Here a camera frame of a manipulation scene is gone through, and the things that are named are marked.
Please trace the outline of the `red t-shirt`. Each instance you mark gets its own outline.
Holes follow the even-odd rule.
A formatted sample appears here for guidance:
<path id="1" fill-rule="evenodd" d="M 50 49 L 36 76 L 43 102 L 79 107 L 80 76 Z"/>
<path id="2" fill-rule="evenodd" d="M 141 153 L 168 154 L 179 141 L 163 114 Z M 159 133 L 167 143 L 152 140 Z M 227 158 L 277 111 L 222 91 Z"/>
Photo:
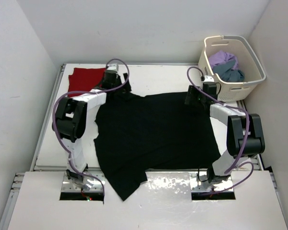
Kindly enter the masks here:
<path id="1" fill-rule="evenodd" d="M 69 75 L 68 92 L 91 91 L 101 84 L 106 68 L 84 69 L 74 68 L 73 74 Z"/>

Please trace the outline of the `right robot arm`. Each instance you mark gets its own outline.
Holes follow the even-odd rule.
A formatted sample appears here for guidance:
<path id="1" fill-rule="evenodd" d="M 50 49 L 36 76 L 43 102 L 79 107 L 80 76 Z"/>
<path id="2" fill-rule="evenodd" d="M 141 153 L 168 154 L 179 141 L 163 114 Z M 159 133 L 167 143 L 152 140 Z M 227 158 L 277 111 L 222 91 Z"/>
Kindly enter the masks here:
<path id="1" fill-rule="evenodd" d="M 207 169 L 207 181 L 210 184 L 227 180 L 231 171 L 242 163 L 243 156 L 260 154 L 265 150 L 260 116 L 215 102 L 216 89 L 216 83 L 213 82 L 203 83 L 202 89 L 190 85 L 185 99 L 186 105 L 204 109 L 209 117 L 227 126 L 226 150 Z"/>

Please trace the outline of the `black t-shirt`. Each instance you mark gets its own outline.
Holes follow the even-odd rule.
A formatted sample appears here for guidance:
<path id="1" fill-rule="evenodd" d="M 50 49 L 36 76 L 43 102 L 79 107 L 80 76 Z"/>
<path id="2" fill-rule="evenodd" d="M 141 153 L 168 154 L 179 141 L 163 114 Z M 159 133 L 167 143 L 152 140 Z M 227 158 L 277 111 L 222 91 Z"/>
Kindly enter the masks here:
<path id="1" fill-rule="evenodd" d="M 220 157 L 209 115 L 184 103 L 185 92 L 115 95 L 96 115 L 96 156 L 122 200 L 147 180 L 146 170 L 207 168 Z"/>

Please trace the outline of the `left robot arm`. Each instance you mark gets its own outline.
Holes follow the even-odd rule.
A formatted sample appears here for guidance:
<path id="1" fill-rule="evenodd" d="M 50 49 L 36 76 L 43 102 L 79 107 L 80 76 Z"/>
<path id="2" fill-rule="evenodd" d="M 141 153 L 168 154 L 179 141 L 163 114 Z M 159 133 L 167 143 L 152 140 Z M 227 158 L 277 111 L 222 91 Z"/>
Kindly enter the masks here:
<path id="1" fill-rule="evenodd" d="M 77 186 L 87 186 L 89 181 L 100 180 L 89 174 L 82 136 L 87 122 L 87 112 L 103 105 L 111 93 L 130 91 L 130 71 L 123 73 L 121 81 L 116 64 L 102 69 L 101 79 L 96 85 L 75 88 L 63 94 L 55 102 L 52 112 L 52 129 L 63 147 L 67 158 L 67 178 Z"/>

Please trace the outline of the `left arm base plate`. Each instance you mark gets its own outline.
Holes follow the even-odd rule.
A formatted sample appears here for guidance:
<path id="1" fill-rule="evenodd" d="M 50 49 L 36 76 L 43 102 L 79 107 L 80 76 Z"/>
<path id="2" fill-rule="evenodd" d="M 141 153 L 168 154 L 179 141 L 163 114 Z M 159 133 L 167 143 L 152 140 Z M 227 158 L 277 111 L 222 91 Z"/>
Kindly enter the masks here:
<path id="1" fill-rule="evenodd" d="M 104 191 L 103 186 L 105 185 L 104 175 L 101 173 L 93 173 L 92 177 L 84 177 L 83 181 L 69 178 L 67 174 L 64 174 L 61 192 L 72 193 L 72 192 L 91 192 L 91 193 L 102 193 Z"/>

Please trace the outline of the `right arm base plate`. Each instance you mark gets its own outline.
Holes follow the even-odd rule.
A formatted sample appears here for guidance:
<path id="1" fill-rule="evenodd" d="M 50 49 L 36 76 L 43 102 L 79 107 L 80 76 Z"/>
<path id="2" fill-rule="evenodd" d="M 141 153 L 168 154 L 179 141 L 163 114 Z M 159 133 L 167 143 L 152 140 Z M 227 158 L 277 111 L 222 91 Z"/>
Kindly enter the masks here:
<path id="1" fill-rule="evenodd" d="M 231 176 L 225 180 L 209 182 L 206 171 L 189 172 L 189 178 L 193 193 L 218 192 L 233 186 Z"/>

